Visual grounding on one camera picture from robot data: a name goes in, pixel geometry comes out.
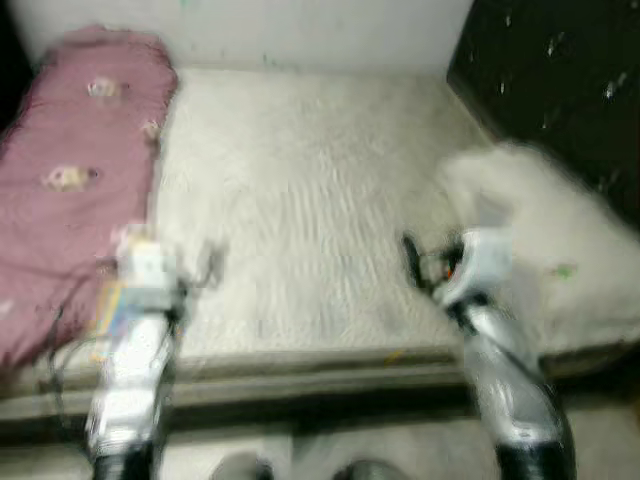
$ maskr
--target mattress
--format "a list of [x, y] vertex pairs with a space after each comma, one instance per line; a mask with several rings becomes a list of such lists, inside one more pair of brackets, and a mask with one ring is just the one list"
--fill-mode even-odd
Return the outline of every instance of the mattress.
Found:
[[70, 33], [43, 62], [0, 151], [0, 377], [93, 320], [113, 233], [146, 219], [175, 83], [132, 32]]
[[[411, 230], [442, 244], [460, 217], [436, 181], [443, 159], [490, 144], [439, 78], [179, 71], [150, 202], [164, 241], [197, 276], [177, 364], [177, 406], [462, 382], [455, 327], [412, 290], [398, 249]], [[549, 345], [542, 345], [542, 350]], [[624, 350], [554, 351], [578, 375]], [[91, 347], [65, 374], [86, 412]], [[50, 415], [43, 365], [24, 371], [0, 419]]]

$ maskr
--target black furniture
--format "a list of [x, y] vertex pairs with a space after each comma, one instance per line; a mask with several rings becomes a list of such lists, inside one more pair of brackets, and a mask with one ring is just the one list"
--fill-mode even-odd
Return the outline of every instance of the black furniture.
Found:
[[448, 81], [640, 225], [640, 0], [476, 0]]
[[2, 132], [13, 122], [22, 96], [33, 78], [31, 66], [4, 0], [0, 0], [0, 58], [3, 64], [2, 74], [0, 74], [0, 132]]

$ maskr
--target shoe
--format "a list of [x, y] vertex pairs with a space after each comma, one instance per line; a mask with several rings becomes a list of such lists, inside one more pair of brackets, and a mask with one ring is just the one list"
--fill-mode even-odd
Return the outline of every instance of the shoe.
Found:
[[340, 470], [333, 480], [411, 480], [391, 464], [377, 460], [359, 460]]
[[254, 453], [238, 453], [220, 462], [211, 480], [274, 480], [271, 465]]

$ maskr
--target cable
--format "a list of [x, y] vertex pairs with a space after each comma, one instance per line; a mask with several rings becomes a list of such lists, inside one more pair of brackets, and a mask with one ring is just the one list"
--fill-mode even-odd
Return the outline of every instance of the cable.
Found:
[[222, 274], [224, 262], [224, 256], [226, 248], [216, 248], [211, 244], [203, 247], [200, 253], [199, 263], [204, 264], [202, 271], [200, 272], [200, 278], [195, 280], [194, 275], [188, 275], [190, 280], [185, 280], [185, 284], [188, 289], [202, 290], [209, 286], [211, 279], [215, 278], [216, 284], [220, 282], [220, 276]]
[[[82, 347], [83, 345], [86, 345], [89, 342], [104, 340], [105, 339], [104, 337], [106, 336], [102, 335], [102, 336], [88, 337], [79, 341], [78, 344], [74, 345], [74, 347], [65, 356], [60, 369], [57, 369], [55, 360], [56, 360], [56, 354], [58, 353], [58, 348], [56, 347], [56, 343], [58, 339], [58, 329], [59, 329], [60, 322], [64, 317], [66, 308], [69, 306], [69, 304], [77, 294], [78, 290], [82, 287], [82, 285], [86, 281], [94, 277], [96, 269], [104, 265], [110, 265], [110, 266], [115, 265], [114, 259], [108, 258], [108, 259], [102, 259], [97, 262], [94, 262], [91, 265], [92, 267], [91, 272], [85, 275], [81, 275], [80, 278], [78, 278], [78, 281], [72, 286], [72, 288], [69, 290], [69, 292], [67, 293], [66, 297], [62, 300], [62, 302], [60, 302], [56, 315], [51, 324], [51, 328], [49, 329], [47, 338], [45, 340], [46, 350], [49, 352], [49, 355], [47, 357], [47, 364], [49, 368], [49, 382], [53, 391], [53, 397], [54, 397], [55, 406], [56, 406], [58, 430], [59, 430], [60, 436], [62, 437], [62, 440], [70, 444], [74, 444], [75, 442], [73, 441], [72, 436], [70, 434], [70, 430], [71, 430], [70, 422], [65, 414], [64, 400], [62, 397], [62, 394], [64, 392], [64, 382], [63, 382], [64, 370], [66, 369], [73, 355], [75, 355], [78, 352], [80, 347]], [[79, 445], [79, 450], [80, 450], [80, 453], [87, 459], [87, 461], [90, 462], [89, 454], [83, 444]]]

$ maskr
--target white pillow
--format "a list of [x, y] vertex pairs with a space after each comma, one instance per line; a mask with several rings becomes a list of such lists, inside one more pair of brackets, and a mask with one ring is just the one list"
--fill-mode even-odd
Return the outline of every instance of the white pillow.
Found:
[[539, 151], [502, 145], [448, 159], [438, 179], [465, 226], [510, 227], [503, 297], [544, 353], [640, 338], [640, 243], [594, 194]]

